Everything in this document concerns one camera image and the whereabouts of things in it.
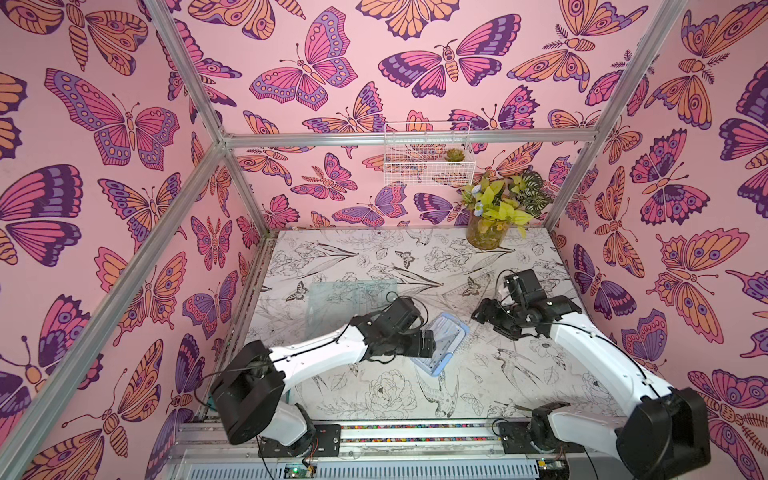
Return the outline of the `blue plastic geometry case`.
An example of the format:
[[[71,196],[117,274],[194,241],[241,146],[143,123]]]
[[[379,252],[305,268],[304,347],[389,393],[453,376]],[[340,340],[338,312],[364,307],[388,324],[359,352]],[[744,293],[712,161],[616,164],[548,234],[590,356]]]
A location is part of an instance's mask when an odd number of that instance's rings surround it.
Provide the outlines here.
[[[411,362],[431,377],[440,376],[469,337],[470,328],[455,315],[443,312],[427,325],[433,333],[435,350],[429,358],[412,358]]]

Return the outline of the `green transparent ruler set pouch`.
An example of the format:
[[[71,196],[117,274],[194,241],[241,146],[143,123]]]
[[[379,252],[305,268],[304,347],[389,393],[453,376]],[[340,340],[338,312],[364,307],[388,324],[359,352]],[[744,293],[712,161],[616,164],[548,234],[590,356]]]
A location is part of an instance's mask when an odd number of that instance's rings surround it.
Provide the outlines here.
[[[382,310],[398,291],[394,280],[334,281],[309,289],[305,335],[312,339],[343,327],[358,315]]]

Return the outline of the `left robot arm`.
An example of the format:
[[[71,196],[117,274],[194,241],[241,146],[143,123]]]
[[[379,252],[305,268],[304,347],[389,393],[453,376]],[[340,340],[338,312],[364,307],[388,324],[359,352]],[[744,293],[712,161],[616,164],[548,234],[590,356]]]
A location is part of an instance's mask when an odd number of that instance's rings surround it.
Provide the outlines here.
[[[229,444],[267,439],[300,456],[317,443],[316,428],[303,406],[284,399],[286,392],[339,367],[386,357],[430,358],[435,350],[434,333],[425,328],[414,300],[397,297],[383,309],[356,315],[302,343],[246,344],[215,375],[210,397]]]

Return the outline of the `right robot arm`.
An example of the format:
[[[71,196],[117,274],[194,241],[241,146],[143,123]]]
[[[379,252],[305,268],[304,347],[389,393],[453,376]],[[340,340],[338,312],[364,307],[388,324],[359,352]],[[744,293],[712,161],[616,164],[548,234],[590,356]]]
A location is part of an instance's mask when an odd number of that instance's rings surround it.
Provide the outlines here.
[[[673,479],[711,461],[703,398],[677,389],[641,366],[605,336],[566,296],[547,295],[536,273],[505,269],[508,302],[485,298],[471,317],[503,337],[549,340],[578,360],[622,413],[598,415],[567,402],[536,407],[529,441],[542,453],[578,444],[620,461],[635,479]]]

